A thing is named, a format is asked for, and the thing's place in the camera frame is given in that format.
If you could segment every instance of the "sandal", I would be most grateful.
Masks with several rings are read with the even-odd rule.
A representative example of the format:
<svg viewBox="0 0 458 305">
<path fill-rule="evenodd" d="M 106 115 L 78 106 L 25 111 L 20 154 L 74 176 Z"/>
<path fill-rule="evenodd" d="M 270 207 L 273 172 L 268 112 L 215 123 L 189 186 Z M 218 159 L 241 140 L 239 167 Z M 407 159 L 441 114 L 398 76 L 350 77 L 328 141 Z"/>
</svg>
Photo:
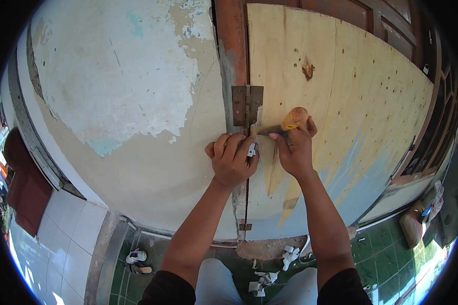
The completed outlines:
<svg viewBox="0 0 458 305">
<path fill-rule="evenodd" d="M 134 264 L 127 264 L 125 266 L 125 270 L 127 270 L 132 275 L 144 275 L 153 272 L 151 267 L 139 267 Z"/>
</svg>

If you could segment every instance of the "chisel handle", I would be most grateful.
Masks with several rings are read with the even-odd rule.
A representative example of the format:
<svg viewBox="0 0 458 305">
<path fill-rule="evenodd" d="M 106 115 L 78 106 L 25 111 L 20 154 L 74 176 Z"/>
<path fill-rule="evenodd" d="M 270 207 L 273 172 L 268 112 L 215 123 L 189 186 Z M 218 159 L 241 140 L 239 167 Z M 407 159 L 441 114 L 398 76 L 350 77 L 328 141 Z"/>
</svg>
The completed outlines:
<svg viewBox="0 0 458 305">
<path fill-rule="evenodd" d="M 304 107 L 295 107 L 287 113 L 280 127 L 284 131 L 297 128 L 301 124 L 305 124 L 308 117 L 307 109 Z"/>
</svg>

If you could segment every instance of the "white tile wall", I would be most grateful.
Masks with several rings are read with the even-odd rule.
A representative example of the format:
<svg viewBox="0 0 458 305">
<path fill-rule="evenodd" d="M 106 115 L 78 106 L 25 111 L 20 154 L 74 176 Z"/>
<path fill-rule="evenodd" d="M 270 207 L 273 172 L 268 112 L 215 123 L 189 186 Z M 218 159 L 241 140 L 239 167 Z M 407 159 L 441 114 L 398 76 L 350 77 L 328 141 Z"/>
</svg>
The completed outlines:
<svg viewBox="0 0 458 305">
<path fill-rule="evenodd" d="M 90 261 L 106 212 L 60 190 L 53 191 L 36 238 L 12 219 L 12 256 L 42 303 L 83 304 Z"/>
</svg>

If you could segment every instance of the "black sleeve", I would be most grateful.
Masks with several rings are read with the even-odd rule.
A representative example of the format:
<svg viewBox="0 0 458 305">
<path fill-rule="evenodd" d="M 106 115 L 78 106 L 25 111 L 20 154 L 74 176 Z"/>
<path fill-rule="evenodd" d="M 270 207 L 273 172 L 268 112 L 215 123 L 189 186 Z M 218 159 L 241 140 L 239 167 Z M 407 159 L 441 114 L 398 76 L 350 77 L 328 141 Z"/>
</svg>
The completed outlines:
<svg viewBox="0 0 458 305">
<path fill-rule="evenodd" d="M 195 304 L 195 290 L 183 278 L 169 271 L 158 271 L 142 294 L 138 305 Z"/>
<path fill-rule="evenodd" d="M 324 284 L 318 295 L 318 305 L 371 303 L 355 268 L 335 274 Z"/>
</svg>

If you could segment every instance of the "window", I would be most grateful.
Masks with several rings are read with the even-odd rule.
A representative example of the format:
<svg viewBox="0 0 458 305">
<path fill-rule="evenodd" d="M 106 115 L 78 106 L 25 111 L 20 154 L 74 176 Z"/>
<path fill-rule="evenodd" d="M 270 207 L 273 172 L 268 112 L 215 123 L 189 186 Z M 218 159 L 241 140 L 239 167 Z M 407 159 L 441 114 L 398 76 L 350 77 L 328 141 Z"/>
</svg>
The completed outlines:
<svg viewBox="0 0 458 305">
<path fill-rule="evenodd" d="M 435 172 L 444 160 L 453 142 L 458 126 L 458 78 L 451 66 L 448 53 L 441 54 L 438 93 L 427 128 L 409 159 L 407 166 L 395 181 L 420 178 Z"/>
</svg>

